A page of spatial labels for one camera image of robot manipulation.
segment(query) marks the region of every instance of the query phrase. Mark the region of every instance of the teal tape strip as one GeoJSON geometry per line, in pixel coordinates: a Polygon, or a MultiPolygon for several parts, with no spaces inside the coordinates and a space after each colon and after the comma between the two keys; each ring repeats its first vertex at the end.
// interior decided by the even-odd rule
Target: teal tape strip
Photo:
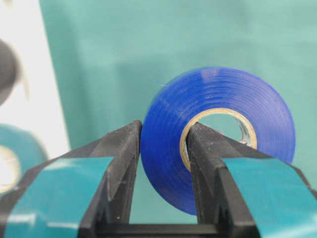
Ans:
{"type": "Polygon", "coordinates": [[[112,157],[59,159],[45,167],[13,208],[5,238],[76,238],[112,157]]]}
{"type": "Polygon", "coordinates": [[[223,160],[263,238],[316,238],[317,202],[297,173],[278,159],[223,160]]]}

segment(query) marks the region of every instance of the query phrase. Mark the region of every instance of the tape core hole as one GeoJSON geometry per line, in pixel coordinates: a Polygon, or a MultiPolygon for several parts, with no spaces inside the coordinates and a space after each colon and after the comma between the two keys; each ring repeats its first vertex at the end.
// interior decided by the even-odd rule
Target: tape core hole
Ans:
{"type": "Polygon", "coordinates": [[[0,193],[7,192],[20,180],[21,165],[17,155],[0,145],[0,193]]]}
{"type": "Polygon", "coordinates": [[[254,149],[257,148],[257,137],[253,126],[242,114],[227,108],[214,108],[205,110],[190,119],[190,121],[184,127],[180,138],[180,155],[184,165],[189,171],[190,162],[186,147],[186,136],[190,127],[196,122],[210,126],[219,133],[223,133],[225,136],[234,140],[238,140],[254,149]]]}

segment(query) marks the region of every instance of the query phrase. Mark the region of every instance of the teal electrical tape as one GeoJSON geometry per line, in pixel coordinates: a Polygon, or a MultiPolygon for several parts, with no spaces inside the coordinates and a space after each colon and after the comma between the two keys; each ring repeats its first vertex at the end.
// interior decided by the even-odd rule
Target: teal electrical tape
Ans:
{"type": "Polygon", "coordinates": [[[45,167],[11,211],[4,238],[76,238],[112,159],[63,158],[45,167]]]}
{"type": "MultiPolygon", "coordinates": [[[[40,144],[30,133],[11,125],[0,124],[0,147],[13,152],[16,156],[16,166],[20,170],[20,175],[15,183],[28,169],[47,160],[40,144]]],[[[0,195],[7,192],[7,189],[3,190],[0,195]]]]}
{"type": "Polygon", "coordinates": [[[262,238],[316,238],[317,201],[278,159],[223,159],[262,238]]]}
{"type": "Polygon", "coordinates": [[[196,214],[196,206],[185,139],[190,126],[210,114],[235,116],[247,145],[287,163],[294,156],[291,113],[266,82],[221,67],[180,75],[162,88],[148,109],[141,132],[141,156],[155,190],[189,214],[196,214]]]}

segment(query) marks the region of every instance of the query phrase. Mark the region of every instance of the tape roll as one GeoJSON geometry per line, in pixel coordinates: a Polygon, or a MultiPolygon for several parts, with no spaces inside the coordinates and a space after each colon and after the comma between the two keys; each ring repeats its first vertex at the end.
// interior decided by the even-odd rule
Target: tape roll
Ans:
{"type": "Polygon", "coordinates": [[[155,190],[171,205],[196,214],[185,138],[191,124],[214,113],[240,121],[243,140],[291,163],[295,128],[281,96],[260,78],[241,70],[208,67],[190,71],[153,99],[141,132],[141,156],[155,190]]]}
{"type": "Polygon", "coordinates": [[[0,196],[31,167],[47,160],[36,139],[17,127],[0,124],[0,196]]]}

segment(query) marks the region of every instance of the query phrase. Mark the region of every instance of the green background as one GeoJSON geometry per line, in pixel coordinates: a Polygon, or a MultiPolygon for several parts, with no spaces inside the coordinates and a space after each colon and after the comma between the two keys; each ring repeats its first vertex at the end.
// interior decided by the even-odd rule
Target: green background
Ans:
{"type": "MultiPolygon", "coordinates": [[[[297,132],[293,164],[317,188],[316,1],[40,3],[72,148],[143,120],[161,84],[175,76],[202,66],[233,67],[261,77],[286,101],[297,132]]],[[[196,218],[160,198],[140,163],[131,222],[196,218]]]]}

